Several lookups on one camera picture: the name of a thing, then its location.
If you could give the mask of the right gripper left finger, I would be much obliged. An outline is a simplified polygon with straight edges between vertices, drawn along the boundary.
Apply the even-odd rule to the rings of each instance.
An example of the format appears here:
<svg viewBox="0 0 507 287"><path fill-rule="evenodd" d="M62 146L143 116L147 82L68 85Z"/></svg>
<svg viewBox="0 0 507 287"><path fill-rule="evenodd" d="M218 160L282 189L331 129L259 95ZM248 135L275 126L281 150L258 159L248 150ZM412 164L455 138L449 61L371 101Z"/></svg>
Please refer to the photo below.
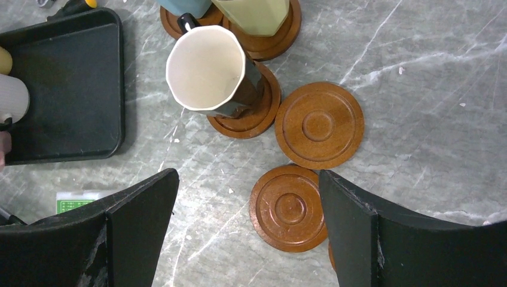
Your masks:
<svg viewBox="0 0 507 287"><path fill-rule="evenodd" d="M179 188L175 169L32 224L1 210L2 286L151 286Z"/></svg>

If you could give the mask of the brown coaster five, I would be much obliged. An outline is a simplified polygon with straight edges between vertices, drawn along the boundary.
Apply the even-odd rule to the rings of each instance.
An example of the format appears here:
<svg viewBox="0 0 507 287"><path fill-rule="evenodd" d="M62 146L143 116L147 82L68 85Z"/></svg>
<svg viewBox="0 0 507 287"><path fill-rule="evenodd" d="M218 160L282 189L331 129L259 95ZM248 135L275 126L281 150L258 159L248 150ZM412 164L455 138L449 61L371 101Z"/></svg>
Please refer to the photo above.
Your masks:
<svg viewBox="0 0 507 287"><path fill-rule="evenodd" d="M334 262L334 256L333 256L332 247L331 247L331 243L330 242L328 243L328 256L329 256L329 261L331 263L331 266L332 266L333 270L336 271L335 262Z"/></svg>

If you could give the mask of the brown coaster one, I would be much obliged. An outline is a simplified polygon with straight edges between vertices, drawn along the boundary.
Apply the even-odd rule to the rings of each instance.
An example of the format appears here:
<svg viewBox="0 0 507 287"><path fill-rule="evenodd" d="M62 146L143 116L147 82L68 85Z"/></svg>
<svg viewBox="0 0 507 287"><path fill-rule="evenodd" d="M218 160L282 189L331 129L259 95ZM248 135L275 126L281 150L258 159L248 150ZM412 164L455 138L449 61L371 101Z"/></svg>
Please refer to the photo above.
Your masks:
<svg viewBox="0 0 507 287"><path fill-rule="evenodd" d="M222 25L223 18L223 13L214 4L212 4L203 17L198 18L197 21L202 26ZM165 8L160 7L160 19L164 29L171 37L179 39L182 36L182 31L177 24L178 17L167 11Z"/></svg>

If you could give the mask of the yellow-green mug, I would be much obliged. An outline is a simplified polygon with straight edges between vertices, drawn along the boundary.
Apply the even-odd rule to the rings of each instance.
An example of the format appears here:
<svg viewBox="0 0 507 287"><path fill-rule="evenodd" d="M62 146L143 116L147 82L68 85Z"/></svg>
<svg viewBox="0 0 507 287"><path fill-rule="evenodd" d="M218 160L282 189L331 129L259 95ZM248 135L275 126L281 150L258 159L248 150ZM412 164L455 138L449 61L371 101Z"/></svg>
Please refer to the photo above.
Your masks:
<svg viewBox="0 0 507 287"><path fill-rule="evenodd" d="M289 13L289 0L212 1L244 33L273 36Z"/></svg>

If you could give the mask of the orange-yellow mug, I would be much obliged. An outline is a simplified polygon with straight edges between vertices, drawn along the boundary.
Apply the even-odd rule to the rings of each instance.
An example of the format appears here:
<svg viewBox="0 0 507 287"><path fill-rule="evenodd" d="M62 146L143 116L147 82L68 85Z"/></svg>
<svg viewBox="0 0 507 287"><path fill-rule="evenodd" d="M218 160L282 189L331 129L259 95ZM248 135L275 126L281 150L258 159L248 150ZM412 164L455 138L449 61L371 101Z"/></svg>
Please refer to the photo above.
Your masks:
<svg viewBox="0 0 507 287"><path fill-rule="evenodd" d="M11 54L0 47L0 73L3 75L8 75L13 68L13 58Z"/></svg>

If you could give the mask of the pink mug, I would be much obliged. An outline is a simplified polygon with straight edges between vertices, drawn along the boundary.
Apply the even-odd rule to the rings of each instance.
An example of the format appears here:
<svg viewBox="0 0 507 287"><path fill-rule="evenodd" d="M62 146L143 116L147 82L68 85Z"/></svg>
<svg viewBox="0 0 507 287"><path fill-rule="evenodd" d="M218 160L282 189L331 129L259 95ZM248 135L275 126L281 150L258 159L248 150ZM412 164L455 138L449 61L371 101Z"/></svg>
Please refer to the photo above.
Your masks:
<svg viewBox="0 0 507 287"><path fill-rule="evenodd" d="M0 132L1 143L0 143L0 171L3 171L5 167L5 156L11 151L12 140L11 135L6 132Z"/></svg>

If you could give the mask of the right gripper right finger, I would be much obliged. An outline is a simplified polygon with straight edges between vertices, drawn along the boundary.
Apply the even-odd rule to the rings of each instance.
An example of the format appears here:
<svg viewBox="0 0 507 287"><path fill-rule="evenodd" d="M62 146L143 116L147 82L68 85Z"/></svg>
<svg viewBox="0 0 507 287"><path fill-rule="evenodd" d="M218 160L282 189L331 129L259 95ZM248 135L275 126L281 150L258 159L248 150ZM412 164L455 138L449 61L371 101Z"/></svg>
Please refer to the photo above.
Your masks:
<svg viewBox="0 0 507 287"><path fill-rule="evenodd" d="M420 214L330 170L319 193L340 286L505 286L506 222Z"/></svg>

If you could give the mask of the brown coaster two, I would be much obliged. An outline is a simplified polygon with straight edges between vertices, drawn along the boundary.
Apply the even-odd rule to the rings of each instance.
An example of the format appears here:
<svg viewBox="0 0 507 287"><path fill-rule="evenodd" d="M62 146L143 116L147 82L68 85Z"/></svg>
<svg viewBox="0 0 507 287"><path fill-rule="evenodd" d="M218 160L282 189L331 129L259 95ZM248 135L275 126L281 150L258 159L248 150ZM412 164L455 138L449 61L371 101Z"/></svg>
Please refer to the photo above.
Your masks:
<svg viewBox="0 0 507 287"><path fill-rule="evenodd" d="M288 16L273 36L253 36L246 34L224 16L222 26L237 37L250 57L257 61L271 60L280 56L295 42L302 22L302 12L298 0L289 1Z"/></svg>

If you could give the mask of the white ribbed black-rimmed mug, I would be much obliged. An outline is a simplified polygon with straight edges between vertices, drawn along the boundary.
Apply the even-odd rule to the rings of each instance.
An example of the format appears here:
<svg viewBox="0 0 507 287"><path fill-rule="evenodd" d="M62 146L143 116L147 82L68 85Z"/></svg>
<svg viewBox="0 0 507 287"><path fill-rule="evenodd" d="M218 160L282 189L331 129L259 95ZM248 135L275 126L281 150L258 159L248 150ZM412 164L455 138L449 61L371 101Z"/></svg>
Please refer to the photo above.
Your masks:
<svg viewBox="0 0 507 287"><path fill-rule="evenodd" d="M20 121L28 112L30 94L18 78L1 74L1 124Z"/></svg>

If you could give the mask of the black mug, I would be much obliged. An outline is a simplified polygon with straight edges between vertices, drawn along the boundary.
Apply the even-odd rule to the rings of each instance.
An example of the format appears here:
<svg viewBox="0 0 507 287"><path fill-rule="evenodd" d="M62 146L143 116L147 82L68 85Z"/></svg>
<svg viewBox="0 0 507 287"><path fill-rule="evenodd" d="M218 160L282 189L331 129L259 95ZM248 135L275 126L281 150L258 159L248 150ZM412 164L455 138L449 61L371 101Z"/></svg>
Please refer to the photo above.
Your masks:
<svg viewBox="0 0 507 287"><path fill-rule="evenodd" d="M262 73L237 37L218 25L202 26L192 14L177 20L183 35L166 62L174 100L210 117L239 118L264 94Z"/></svg>

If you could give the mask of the brown coaster six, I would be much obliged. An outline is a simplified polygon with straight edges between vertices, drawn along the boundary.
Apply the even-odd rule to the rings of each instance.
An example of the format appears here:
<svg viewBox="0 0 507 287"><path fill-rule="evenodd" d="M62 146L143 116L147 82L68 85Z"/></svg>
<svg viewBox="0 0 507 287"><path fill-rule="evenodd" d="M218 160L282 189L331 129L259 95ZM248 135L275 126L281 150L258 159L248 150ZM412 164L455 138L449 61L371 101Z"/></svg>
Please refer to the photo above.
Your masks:
<svg viewBox="0 0 507 287"><path fill-rule="evenodd" d="M263 174L253 186L249 216L260 238L280 251L309 251L328 237L319 177L301 166L280 166Z"/></svg>

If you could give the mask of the brown coaster four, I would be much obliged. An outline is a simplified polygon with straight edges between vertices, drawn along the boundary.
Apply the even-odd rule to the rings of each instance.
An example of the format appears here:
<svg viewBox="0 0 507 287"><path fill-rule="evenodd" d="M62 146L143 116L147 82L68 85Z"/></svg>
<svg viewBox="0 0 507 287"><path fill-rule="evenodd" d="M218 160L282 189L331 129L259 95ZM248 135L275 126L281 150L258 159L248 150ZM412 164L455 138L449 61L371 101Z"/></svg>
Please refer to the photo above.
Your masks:
<svg viewBox="0 0 507 287"><path fill-rule="evenodd" d="M308 169L331 169L354 156L364 138L362 108L346 89L306 84L281 103L275 135L282 152Z"/></svg>

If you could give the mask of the brown coaster three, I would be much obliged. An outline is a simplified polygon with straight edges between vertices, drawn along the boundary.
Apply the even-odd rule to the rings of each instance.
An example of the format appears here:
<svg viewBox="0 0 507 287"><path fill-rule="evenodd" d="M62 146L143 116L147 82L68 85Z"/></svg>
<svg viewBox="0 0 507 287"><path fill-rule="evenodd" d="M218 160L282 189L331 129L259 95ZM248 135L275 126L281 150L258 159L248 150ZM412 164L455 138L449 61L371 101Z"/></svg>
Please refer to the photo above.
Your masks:
<svg viewBox="0 0 507 287"><path fill-rule="evenodd" d="M224 136L249 139L264 133L273 123L282 100L282 89L274 73L266 65L255 62L262 73L264 94L253 109L239 118L207 117L211 126Z"/></svg>

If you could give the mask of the light blue mug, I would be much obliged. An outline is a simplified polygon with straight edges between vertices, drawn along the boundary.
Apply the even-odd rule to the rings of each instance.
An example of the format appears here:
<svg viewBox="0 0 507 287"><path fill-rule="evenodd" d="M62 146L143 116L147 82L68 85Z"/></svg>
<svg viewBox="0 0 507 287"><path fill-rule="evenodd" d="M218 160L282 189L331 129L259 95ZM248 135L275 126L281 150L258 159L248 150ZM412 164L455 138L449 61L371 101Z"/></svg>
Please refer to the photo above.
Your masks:
<svg viewBox="0 0 507 287"><path fill-rule="evenodd" d="M211 0L156 0L156 2L175 16L190 13L195 18L202 18L212 5Z"/></svg>

